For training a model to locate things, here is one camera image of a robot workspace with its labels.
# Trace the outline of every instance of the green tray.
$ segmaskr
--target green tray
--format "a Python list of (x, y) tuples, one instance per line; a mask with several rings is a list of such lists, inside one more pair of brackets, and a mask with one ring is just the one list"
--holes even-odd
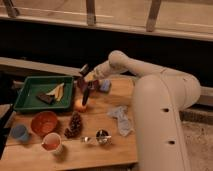
[[(64, 83), (62, 99), (53, 104), (46, 104), (36, 98), (38, 92), (49, 92), (58, 84)], [(18, 112), (38, 112), (42, 110), (67, 110), (71, 106), (74, 79), (72, 76), (30, 76), (24, 81), (14, 110)]]

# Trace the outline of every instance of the cloth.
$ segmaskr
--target cloth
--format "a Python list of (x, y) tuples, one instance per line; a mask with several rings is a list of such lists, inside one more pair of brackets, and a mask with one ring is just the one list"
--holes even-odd
[(132, 125), (126, 116), (127, 106), (118, 106), (109, 109), (107, 115), (113, 118), (117, 118), (118, 130), (122, 136), (127, 136), (133, 129)]

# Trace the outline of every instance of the wooden tabletop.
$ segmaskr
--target wooden tabletop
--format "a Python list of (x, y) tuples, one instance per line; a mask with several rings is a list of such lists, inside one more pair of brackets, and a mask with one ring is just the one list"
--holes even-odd
[[(35, 135), (30, 123), (33, 114), (17, 114), (13, 125), (23, 123), (28, 127), (31, 138), (29, 142), (21, 144), (10, 136), (8, 137), (0, 170), (67, 170), (100, 167), (137, 162), (135, 133), (132, 131), (123, 137), (118, 132), (117, 120), (107, 116), (110, 108), (126, 105), (127, 116), (133, 124), (131, 109), (131, 95), (133, 82), (131, 78), (111, 78), (111, 90), (108, 94), (94, 92), (91, 94), (88, 109), (80, 113), (83, 121), (81, 135), (74, 139), (64, 136), (65, 128), (72, 112), (57, 113), (59, 124), (55, 132), (62, 136), (63, 152), (54, 156), (41, 147), (42, 139)], [(75, 99), (82, 97), (76, 88)], [(100, 129), (105, 129), (112, 136), (111, 145), (100, 146), (96, 141), (90, 145), (80, 142), (81, 136), (94, 137)]]

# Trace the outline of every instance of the small bowl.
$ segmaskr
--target small bowl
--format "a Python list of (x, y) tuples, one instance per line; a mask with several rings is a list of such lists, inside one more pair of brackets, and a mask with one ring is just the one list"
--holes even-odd
[(38, 136), (45, 136), (52, 132), (58, 123), (57, 116), (52, 111), (43, 111), (36, 114), (32, 119), (31, 129)]

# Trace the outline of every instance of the black wall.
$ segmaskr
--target black wall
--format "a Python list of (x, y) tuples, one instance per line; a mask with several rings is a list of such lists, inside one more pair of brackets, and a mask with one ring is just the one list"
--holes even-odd
[(0, 20), (0, 56), (91, 67), (112, 50), (194, 74), (213, 87), (213, 43)]

